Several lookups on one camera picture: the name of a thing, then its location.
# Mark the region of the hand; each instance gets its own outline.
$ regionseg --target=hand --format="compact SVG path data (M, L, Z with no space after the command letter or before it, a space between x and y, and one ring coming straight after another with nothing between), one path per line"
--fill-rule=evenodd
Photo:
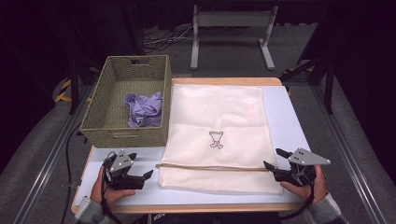
M95 183L92 187L91 192L91 200L101 203L102 195L101 195L101 185L102 185L102 176L103 176L104 167L102 166L99 170L98 178L96 179ZM125 198L128 196L134 195L134 189L119 189L114 190L112 188L107 188L105 192L105 199L108 206L112 206L117 200L121 198Z
M319 165L316 165L315 171L317 173L317 177L315 178L314 186L315 198L312 203L317 203L327 195L326 182L324 180L321 167ZM280 182L280 186L297 195L303 202L306 202L306 200L308 200L309 198L309 195L311 194L311 187L309 186L297 187L285 181Z

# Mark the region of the cream colored bag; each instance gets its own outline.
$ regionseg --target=cream colored bag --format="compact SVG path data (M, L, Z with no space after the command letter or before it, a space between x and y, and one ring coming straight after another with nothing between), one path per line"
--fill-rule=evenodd
M174 85L160 186L281 193L262 161L276 164L261 88Z

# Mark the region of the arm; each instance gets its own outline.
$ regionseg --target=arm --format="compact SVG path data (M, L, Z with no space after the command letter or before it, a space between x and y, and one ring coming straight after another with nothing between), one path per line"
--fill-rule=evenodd
M108 216L103 214L103 208L101 205L101 185L103 176L103 166L99 170L98 178L92 187L91 198L84 197L75 215L76 224L79 223L112 223ZM134 195L133 189L121 189L114 190L108 188L105 183L104 188L106 189L105 199L109 207L111 207L117 200Z
M306 223L348 223L332 195L327 192L321 167L317 165L315 170L317 173L314 186L315 198L312 204L301 214L302 219ZM281 182L280 185L296 194L303 202L309 198L311 193L309 186L296 187L288 182Z

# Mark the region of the basket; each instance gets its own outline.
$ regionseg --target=basket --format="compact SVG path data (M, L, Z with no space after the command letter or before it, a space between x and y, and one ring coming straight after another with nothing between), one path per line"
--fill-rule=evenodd
M172 71L168 56L110 56L93 92L80 130L95 147L162 147L169 126ZM128 92L163 93L160 127L131 128Z

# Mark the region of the table surface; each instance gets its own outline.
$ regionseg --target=table surface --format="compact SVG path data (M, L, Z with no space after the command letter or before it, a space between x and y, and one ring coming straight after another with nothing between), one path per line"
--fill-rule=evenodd
M216 84L259 86L265 95L264 105L271 130L274 148L294 151L298 147L309 150L301 125L295 115L290 98L273 77L237 78L173 78L173 84ZM142 175L154 169L151 179L136 195L122 199L112 208L115 213L196 213L196 212L246 212L295 210L301 206L298 198L284 190L282 194L215 194L178 189L162 189L158 185L158 170L153 168L163 154L164 147L125 148L127 153L136 152L133 174ZM82 175L71 210L76 213L83 196L89 196L97 171L103 159L110 152L118 153L119 148L92 147ZM278 168L289 169L287 160L276 156Z

